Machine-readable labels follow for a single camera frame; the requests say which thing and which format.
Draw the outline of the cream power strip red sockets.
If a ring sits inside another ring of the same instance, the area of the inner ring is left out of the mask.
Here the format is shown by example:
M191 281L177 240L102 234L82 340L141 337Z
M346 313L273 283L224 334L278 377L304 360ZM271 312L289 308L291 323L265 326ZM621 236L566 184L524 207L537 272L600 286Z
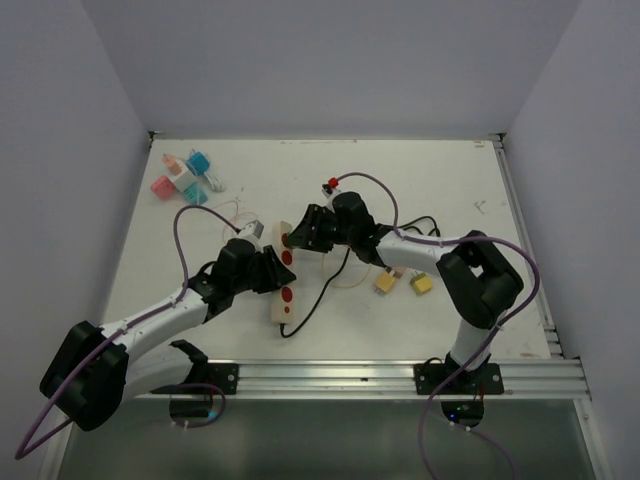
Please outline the cream power strip red sockets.
M295 264L293 251L284 244L291 231L292 225L283 220L276 221L272 229L272 246L277 257L276 272L280 286L271 294L271 321L278 325L288 325L295 320Z

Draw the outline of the orange charger plug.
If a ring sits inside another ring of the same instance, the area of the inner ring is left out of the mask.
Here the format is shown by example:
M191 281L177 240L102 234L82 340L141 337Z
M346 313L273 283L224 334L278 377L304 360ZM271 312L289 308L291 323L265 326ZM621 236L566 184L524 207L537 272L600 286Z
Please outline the orange charger plug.
M394 288L397 281L396 276L387 271L383 271L374 281L374 291L381 296L388 295Z

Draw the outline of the pink brown charger plug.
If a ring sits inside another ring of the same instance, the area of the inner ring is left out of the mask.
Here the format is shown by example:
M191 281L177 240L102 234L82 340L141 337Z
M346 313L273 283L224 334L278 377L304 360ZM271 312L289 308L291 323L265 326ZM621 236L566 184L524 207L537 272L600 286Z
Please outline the pink brown charger plug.
M390 271L390 273L394 278L399 279L404 275L405 271L405 267L395 267Z

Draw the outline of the yellow olive charger plug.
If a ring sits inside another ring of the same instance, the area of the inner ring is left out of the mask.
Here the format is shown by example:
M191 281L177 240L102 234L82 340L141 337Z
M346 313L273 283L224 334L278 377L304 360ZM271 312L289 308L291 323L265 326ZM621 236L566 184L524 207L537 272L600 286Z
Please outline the yellow olive charger plug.
M433 289L433 281L426 273L419 272L411 277L410 286L417 296L422 296Z

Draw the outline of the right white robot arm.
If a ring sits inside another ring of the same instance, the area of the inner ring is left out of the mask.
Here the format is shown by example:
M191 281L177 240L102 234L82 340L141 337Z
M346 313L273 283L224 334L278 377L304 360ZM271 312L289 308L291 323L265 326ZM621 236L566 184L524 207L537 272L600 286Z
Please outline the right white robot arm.
M470 391L480 382L480 367L489 357L490 332L524 288L521 276L479 231L457 240L412 236L376 222L356 192L334 189L326 197L325 205L308 206L284 244L320 253L342 245L366 264L438 275L461 316L445 379L454 391Z

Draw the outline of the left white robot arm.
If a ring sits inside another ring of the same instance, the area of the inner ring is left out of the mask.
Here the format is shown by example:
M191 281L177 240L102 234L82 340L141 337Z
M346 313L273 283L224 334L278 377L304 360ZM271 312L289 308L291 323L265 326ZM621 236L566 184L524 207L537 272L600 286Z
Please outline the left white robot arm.
M273 247L233 239L176 293L133 318L76 324L40 390L84 431L104 424L122 403L157 389L211 394L206 355L179 334L225 312L239 294L277 292L295 279Z

